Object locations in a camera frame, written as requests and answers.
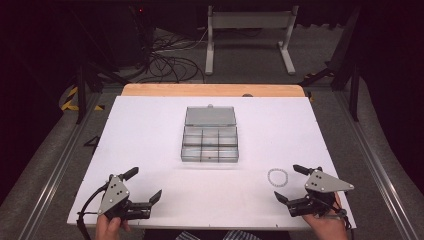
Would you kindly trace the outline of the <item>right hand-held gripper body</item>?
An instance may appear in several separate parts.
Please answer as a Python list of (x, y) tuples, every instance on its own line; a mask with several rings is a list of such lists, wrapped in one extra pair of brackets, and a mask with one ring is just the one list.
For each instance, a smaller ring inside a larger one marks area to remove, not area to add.
[(300, 199), (288, 200), (285, 204), (292, 217), (303, 215), (327, 215), (334, 210), (337, 217), (344, 218), (347, 211), (340, 206), (335, 207), (335, 193), (350, 191), (354, 186), (322, 171), (321, 167), (313, 169), (304, 184), (307, 194)]

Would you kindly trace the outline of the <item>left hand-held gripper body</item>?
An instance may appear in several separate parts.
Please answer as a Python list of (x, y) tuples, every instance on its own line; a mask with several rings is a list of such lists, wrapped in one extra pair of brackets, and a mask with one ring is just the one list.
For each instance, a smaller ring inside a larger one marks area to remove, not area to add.
[(109, 220), (119, 217), (121, 220), (149, 219), (152, 204), (133, 203), (129, 200), (130, 191), (124, 182), (133, 177), (133, 174), (112, 175), (107, 183), (102, 197), (99, 215), (106, 216)]

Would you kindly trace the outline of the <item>clear plastic compartment box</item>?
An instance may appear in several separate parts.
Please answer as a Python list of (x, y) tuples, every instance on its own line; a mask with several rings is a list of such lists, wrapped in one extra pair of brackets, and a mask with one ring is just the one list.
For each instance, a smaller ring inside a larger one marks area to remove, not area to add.
[(232, 106), (190, 106), (186, 109), (181, 160), (237, 163), (238, 129)]

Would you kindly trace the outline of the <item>person's left hand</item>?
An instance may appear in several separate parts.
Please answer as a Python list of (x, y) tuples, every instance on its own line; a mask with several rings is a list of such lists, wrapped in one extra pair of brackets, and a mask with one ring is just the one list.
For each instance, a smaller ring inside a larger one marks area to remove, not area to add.
[(109, 220), (105, 215), (97, 218), (95, 240), (120, 240), (120, 230), (130, 232), (127, 220), (119, 217)]

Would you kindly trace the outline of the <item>person's right hand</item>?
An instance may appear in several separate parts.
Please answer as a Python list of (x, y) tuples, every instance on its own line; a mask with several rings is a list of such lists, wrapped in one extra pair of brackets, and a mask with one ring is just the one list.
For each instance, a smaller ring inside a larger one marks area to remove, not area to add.
[(345, 220), (337, 217), (334, 210), (323, 217), (309, 214), (303, 215), (302, 218), (319, 240), (348, 240)]

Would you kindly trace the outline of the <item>white table cover board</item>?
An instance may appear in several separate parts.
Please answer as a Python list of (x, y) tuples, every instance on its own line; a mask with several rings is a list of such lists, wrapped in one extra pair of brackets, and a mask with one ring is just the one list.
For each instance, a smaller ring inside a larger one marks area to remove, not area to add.
[[(183, 162), (181, 147), (186, 109), (232, 106), (238, 129), (237, 163)], [(307, 176), (293, 166), (321, 167), (335, 175), (329, 151), (306, 97), (131, 97), (116, 98), (92, 157), (68, 223), (81, 209), (91, 226), (101, 199), (95, 190), (112, 174), (139, 172), (126, 187), (130, 200), (161, 198), (147, 229), (303, 230), (274, 192), (288, 199), (306, 194)]]

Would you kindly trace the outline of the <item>person's striped clothing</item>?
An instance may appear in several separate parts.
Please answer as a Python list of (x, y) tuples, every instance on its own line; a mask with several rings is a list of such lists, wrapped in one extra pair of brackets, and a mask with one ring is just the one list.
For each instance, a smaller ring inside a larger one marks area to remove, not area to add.
[[(203, 240), (187, 231), (180, 233), (175, 240)], [(241, 230), (228, 231), (221, 240), (262, 240), (261, 238)]]

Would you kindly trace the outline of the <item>black tripod stand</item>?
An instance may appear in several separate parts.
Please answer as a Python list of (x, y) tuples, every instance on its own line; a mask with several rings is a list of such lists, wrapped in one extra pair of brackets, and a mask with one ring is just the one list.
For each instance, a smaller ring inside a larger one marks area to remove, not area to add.
[(119, 75), (107, 70), (95, 62), (88, 61), (82, 63), (77, 70), (76, 76), (76, 87), (78, 95), (77, 124), (80, 124), (84, 120), (88, 112), (86, 88), (89, 88), (90, 91), (94, 93), (100, 93), (103, 90), (104, 85), (98, 74), (102, 74), (112, 82), (121, 84), (122, 86), (129, 84), (128, 80), (125, 80), (123, 77), (120, 77)]
[(340, 40), (326, 67), (316, 74), (306, 75), (304, 80), (299, 83), (300, 86), (306, 87), (330, 74), (334, 75), (334, 79), (330, 84), (333, 90), (340, 91), (347, 83), (350, 83), (349, 113), (354, 121), (358, 121), (357, 107), (360, 72), (354, 57), (349, 52), (349, 47), (360, 15), (360, 9), (360, 6), (356, 6), (349, 16)]

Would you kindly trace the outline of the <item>yellow black floor tape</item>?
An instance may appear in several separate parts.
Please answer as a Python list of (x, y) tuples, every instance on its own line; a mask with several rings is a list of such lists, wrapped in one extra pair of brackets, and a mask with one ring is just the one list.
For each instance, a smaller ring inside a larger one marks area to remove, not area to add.
[[(65, 99), (65, 102), (63, 103), (61, 107), (62, 111), (65, 111), (65, 110), (79, 111), (79, 107), (77, 105), (72, 104), (72, 101), (77, 93), (78, 93), (78, 87), (76, 86), (72, 87)], [(105, 110), (105, 105), (96, 105), (94, 110), (103, 111)]]

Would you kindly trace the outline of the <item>wooden table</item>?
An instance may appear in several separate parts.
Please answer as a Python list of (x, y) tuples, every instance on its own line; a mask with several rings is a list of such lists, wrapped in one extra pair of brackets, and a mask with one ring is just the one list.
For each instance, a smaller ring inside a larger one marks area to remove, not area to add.
[(299, 85), (270, 84), (127, 84), (122, 96), (305, 97)]

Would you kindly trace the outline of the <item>white metal stand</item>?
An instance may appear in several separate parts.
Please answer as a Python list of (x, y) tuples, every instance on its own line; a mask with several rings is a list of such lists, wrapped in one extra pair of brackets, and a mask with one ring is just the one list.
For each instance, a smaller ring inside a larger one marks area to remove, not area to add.
[(207, 49), (205, 60), (205, 74), (211, 75), (214, 68), (214, 38), (216, 29), (285, 29), (284, 39), (278, 42), (278, 48), (289, 75), (296, 73), (288, 46), (298, 15), (298, 6), (290, 10), (278, 12), (218, 12), (212, 6), (207, 12)]

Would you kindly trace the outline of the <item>aluminium floor rail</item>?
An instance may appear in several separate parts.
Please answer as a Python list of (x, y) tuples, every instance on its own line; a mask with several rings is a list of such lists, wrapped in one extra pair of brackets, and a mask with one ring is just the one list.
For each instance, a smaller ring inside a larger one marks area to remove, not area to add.
[(54, 195), (56, 194), (58, 186), (60, 185), (60, 182), (67, 170), (71, 157), (75, 151), (77, 141), (87, 124), (87, 120), (90, 117), (91, 112), (93, 111), (95, 105), (98, 103), (100, 96), (100, 93), (91, 93), (87, 97), (87, 113), (82, 117), (81, 122), (73, 127), (64, 150), (62, 151), (59, 159), (56, 161), (56, 165), (50, 174), (48, 181), (42, 188), (37, 203), (35, 204), (35, 207), (31, 212), (31, 215), (29, 216), (18, 240), (33, 240), (34, 235), (36, 234), (39, 225), (41, 224), (42, 219), (44, 218), (47, 209), (51, 204)]
[(416, 233), (409, 217), (407, 216), (403, 203), (387, 172), (381, 164), (379, 157), (376, 155), (369, 142), (367, 141), (360, 122), (355, 121), (352, 117), (345, 94), (336, 91), (334, 95), (343, 111), (343, 114), (345, 115), (345, 118), (349, 122), (349, 126), (353, 131), (355, 139), (360, 145), (360, 150), (364, 155), (365, 164), (373, 176), (377, 188), (402, 236), (402, 239), (419, 240), (418, 234)]

